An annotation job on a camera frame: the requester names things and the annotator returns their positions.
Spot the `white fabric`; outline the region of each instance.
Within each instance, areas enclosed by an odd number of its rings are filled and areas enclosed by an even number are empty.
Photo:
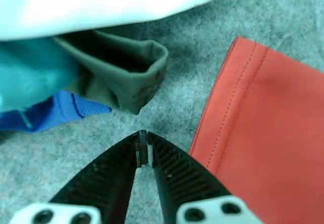
[[[161,19],[211,0],[0,0],[0,40]]]

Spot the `teal fabric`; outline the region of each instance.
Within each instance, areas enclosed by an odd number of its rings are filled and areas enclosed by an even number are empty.
[[[78,63],[51,38],[0,42],[0,112],[24,111],[77,74]]]

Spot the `white plastic part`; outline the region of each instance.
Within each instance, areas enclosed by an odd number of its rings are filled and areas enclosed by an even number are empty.
[[[211,0],[0,0],[0,40],[161,19]]]
[[[36,215],[44,210],[50,210],[53,213],[51,220],[47,224],[71,224],[73,218],[80,213],[86,213],[90,216],[89,224],[101,224],[100,211],[95,207],[53,203],[31,204],[18,211],[9,224],[34,224],[33,220]]]
[[[239,208],[239,213],[224,213],[222,206],[231,204]],[[199,210],[204,219],[188,221],[188,210]],[[262,224],[262,222],[247,208],[245,203],[235,196],[223,196],[207,200],[185,203],[177,212],[177,224]]]

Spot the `blue fabric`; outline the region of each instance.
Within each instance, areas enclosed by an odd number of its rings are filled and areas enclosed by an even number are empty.
[[[110,107],[59,91],[23,112],[31,127],[27,126],[19,111],[10,111],[0,114],[0,130],[37,132],[88,115],[110,112]]]

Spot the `textured grip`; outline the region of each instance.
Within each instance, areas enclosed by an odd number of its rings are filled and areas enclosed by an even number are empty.
[[[99,209],[103,224],[122,224],[136,168],[147,164],[154,169],[165,224],[176,223],[177,211],[184,203],[230,195],[187,153],[140,130],[101,154],[50,202],[94,206]]]
[[[165,224],[175,224],[179,207],[187,202],[230,195],[203,166],[167,140],[148,133],[153,168]]]
[[[135,133],[81,170],[50,201],[97,207],[105,223],[124,223],[137,167]]]

